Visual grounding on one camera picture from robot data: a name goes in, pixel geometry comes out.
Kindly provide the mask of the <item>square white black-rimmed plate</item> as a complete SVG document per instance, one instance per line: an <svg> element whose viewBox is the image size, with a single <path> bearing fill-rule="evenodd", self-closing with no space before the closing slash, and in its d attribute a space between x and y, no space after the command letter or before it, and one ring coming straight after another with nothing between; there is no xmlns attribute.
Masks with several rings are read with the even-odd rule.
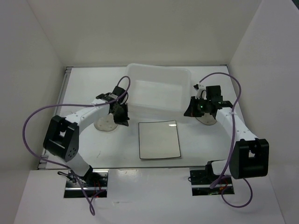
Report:
<svg viewBox="0 0 299 224"><path fill-rule="evenodd" d="M140 122L138 131L141 160L167 160L181 157L176 120Z"/></svg>

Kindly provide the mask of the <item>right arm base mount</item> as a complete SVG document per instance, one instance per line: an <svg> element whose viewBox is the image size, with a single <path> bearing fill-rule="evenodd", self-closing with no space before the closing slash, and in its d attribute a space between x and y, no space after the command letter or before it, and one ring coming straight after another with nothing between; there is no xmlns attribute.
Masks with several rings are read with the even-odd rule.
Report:
<svg viewBox="0 0 299 224"><path fill-rule="evenodd" d="M235 193L231 178L222 179L211 189L211 183L217 179L217 175L208 174L205 168L190 168L190 176L187 180L191 184L192 196L217 196L221 195L223 191L227 195Z"/></svg>

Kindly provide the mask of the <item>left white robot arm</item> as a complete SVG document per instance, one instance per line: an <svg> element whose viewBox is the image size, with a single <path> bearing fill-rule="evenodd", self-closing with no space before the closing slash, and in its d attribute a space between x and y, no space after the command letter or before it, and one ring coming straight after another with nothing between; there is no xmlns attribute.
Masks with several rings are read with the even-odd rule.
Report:
<svg viewBox="0 0 299 224"><path fill-rule="evenodd" d="M109 104L95 99L89 107L66 117L59 115L50 120L43 147L59 157L76 175L76 181L86 187L100 179L93 168L79 154L79 136L95 121L111 114L117 125L128 126L128 104L119 101Z"/></svg>

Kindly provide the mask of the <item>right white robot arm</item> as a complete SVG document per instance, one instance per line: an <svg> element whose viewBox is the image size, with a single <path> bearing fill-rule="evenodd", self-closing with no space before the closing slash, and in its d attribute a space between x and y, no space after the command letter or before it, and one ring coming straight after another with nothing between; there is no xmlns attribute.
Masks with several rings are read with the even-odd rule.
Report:
<svg viewBox="0 0 299 224"><path fill-rule="evenodd" d="M263 177L269 169L269 143L253 134L235 112L230 101L212 101L191 97L185 117L202 118L210 115L231 138L228 158L209 161L205 179L216 183L221 175L234 179Z"/></svg>

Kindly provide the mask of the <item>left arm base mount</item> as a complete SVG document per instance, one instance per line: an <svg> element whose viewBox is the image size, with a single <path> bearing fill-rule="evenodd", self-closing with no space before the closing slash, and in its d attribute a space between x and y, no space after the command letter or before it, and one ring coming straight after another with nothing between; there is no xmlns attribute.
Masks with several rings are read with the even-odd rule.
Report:
<svg viewBox="0 0 299 224"><path fill-rule="evenodd" d="M95 169L96 179L89 182L81 180L81 184L86 195L89 198L106 198L107 197L107 185L108 185L108 170L107 169ZM84 194L81 190L77 180L73 177L71 172L65 173L58 171L58 175L66 178L64 198L84 198Z"/></svg>

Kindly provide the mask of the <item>translucent white plastic bin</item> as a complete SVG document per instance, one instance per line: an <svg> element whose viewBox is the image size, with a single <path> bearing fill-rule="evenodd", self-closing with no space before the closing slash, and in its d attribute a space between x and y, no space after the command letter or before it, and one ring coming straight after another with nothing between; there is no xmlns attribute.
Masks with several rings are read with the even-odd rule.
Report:
<svg viewBox="0 0 299 224"><path fill-rule="evenodd" d="M191 98L191 72L184 68L131 63L128 112L145 116L182 117Z"/></svg>

